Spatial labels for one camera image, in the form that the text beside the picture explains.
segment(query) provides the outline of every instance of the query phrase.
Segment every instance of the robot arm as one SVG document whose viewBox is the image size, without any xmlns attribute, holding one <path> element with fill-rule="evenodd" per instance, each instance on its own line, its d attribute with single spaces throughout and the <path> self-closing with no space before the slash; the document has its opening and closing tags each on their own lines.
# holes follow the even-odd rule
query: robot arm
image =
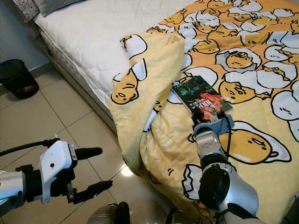
<svg viewBox="0 0 299 224">
<path fill-rule="evenodd" d="M 102 153 L 101 148 L 74 149 L 73 145 L 53 139 L 39 161 L 39 169 L 32 165 L 16 168 L 16 172 L 0 171 L 0 217 L 26 201 L 41 199 L 50 202 L 50 197 L 67 196 L 68 203 L 80 203 L 96 197 L 112 186 L 112 181 L 100 181 L 82 192 L 72 187 L 74 168 L 79 160 Z"/>
<path fill-rule="evenodd" d="M 227 118 L 233 127 L 232 117 Z M 221 147 L 218 136 L 228 131 L 227 120 L 195 122 L 194 136 L 202 167 L 200 201 L 215 214 L 216 223 L 263 224 L 256 218 L 259 204 L 256 190 L 237 174 Z"/>
</svg>

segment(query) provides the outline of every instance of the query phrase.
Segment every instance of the black cable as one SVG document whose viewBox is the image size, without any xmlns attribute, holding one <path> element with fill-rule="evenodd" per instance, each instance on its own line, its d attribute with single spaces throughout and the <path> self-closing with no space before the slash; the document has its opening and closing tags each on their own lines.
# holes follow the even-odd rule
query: black cable
<svg viewBox="0 0 299 224">
<path fill-rule="evenodd" d="M 0 156 L 6 155 L 6 154 L 9 154 L 9 153 L 13 153 L 13 152 L 16 152 L 16 151 L 20 151 L 20 150 L 23 150 L 23 149 L 26 149 L 26 148 L 30 148 L 30 147 L 34 147 L 34 146 L 40 146 L 40 145 L 43 145 L 44 143 L 45 143 L 45 141 L 37 141 L 37 142 L 28 143 L 28 144 L 25 144 L 25 145 L 22 145 L 22 146 L 17 146 L 17 147 L 14 147 L 14 148 L 10 148 L 8 150 L 4 150 L 4 151 L 0 152 Z"/>
<path fill-rule="evenodd" d="M 231 139 L 232 139 L 232 127 L 231 127 L 231 125 L 230 125 L 229 119 L 228 119 L 228 117 L 227 117 L 226 114 L 225 114 L 224 118 L 225 118 L 225 120 L 226 120 L 227 123 L 228 123 L 228 147 L 227 147 L 227 149 L 226 149 L 226 153 L 227 153 L 226 156 L 227 156 L 227 158 L 228 158 L 228 156 L 229 156 L 229 149 L 230 149 L 230 142 L 231 142 Z"/>
</svg>

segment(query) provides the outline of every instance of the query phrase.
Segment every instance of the wall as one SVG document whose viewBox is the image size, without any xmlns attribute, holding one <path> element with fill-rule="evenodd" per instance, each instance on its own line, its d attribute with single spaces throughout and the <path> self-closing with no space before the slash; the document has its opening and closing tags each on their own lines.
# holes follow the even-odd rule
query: wall
<svg viewBox="0 0 299 224">
<path fill-rule="evenodd" d="M 0 62 L 21 59 L 31 70 L 48 63 L 40 49 L 33 46 L 28 37 L 28 27 L 11 0 L 0 3 Z"/>
</svg>

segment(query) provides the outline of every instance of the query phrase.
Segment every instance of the yellow duvet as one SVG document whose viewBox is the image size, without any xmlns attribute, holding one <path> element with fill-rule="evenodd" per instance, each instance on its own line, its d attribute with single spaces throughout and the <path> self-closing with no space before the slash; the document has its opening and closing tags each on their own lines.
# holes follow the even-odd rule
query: yellow duvet
<svg viewBox="0 0 299 224">
<path fill-rule="evenodd" d="M 279 223 L 299 191 L 299 7 L 199 0 L 121 44 L 132 68 L 114 77 L 109 107 L 130 169 L 209 223 L 191 115 L 171 91 L 202 76 L 233 105 L 229 161 L 257 190 L 257 216 Z"/>
</svg>

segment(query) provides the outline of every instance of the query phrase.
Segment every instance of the tile floor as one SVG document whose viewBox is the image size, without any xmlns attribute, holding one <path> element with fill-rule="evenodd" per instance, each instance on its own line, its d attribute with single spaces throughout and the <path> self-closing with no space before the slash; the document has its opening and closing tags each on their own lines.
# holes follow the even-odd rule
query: tile floor
<svg viewBox="0 0 299 224">
<path fill-rule="evenodd" d="M 11 210 L 0 224 L 85 224 L 100 206 L 126 201 L 133 224 L 164 224 L 171 202 L 141 178 L 133 175 L 122 160 L 117 137 L 92 108 L 55 71 L 38 77 L 40 91 L 18 100 L 11 93 L 0 97 L 0 150 L 49 139 L 76 147 L 101 147 L 103 154 L 80 161 L 73 186 L 85 190 L 100 180 L 113 180 L 113 186 L 95 199 L 72 205 L 66 197 L 52 198 L 42 205 L 34 201 Z M 0 169 L 14 171 L 20 165 L 38 168 L 44 147 L 35 147 L 0 157 Z"/>
</svg>

